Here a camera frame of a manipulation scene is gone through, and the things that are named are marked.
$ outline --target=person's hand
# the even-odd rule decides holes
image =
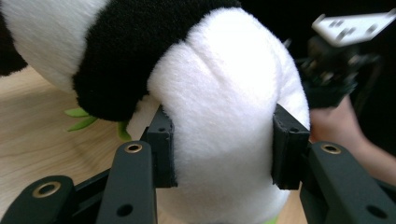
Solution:
[[[312,109],[310,117],[312,142],[334,142],[353,151],[368,141],[348,96],[336,108]]]
[[[396,186],[396,158],[364,136],[348,96],[336,108],[312,109],[310,116],[311,142],[345,147],[372,177]]]

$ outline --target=green bamboo leaf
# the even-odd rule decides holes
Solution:
[[[83,108],[65,110],[64,113],[72,118],[85,118],[90,116]]]
[[[277,217],[274,217],[272,220],[266,221],[264,224],[276,224]]]
[[[128,142],[132,140],[131,135],[129,135],[126,132],[126,127],[128,126],[129,121],[120,121],[118,123],[118,134],[119,134],[119,138],[123,141],[123,142]]]
[[[86,128],[86,127],[90,126],[91,124],[93,124],[97,119],[98,118],[96,118],[96,117],[88,117],[87,119],[84,119],[83,121],[73,125],[67,131],[73,132],[73,131],[81,130],[81,129]]]

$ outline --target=wooden table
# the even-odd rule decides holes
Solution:
[[[64,111],[77,107],[73,95],[57,90],[30,67],[0,77],[0,217],[37,179],[67,175],[78,184],[110,167],[121,144],[116,124],[99,120],[69,133],[78,119]],[[159,223],[181,223],[159,214]],[[298,192],[290,195],[277,223],[306,223]]]

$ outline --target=white plush fur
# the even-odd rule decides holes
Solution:
[[[175,125],[178,188],[159,206],[189,223],[263,223],[289,195],[272,184],[273,113],[305,127],[308,106],[293,60],[242,9],[218,9],[171,47],[148,81]]]
[[[109,0],[2,0],[2,11],[24,60],[63,91],[83,57],[88,28]]]

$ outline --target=panda plush toy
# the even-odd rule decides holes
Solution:
[[[32,66],[99,119],[163,106],[177,188],[160,208],[188,223],[263,223],[273,185],[276,104],[306,128],[293,59],[236,0],[0,0],[0,72]]]

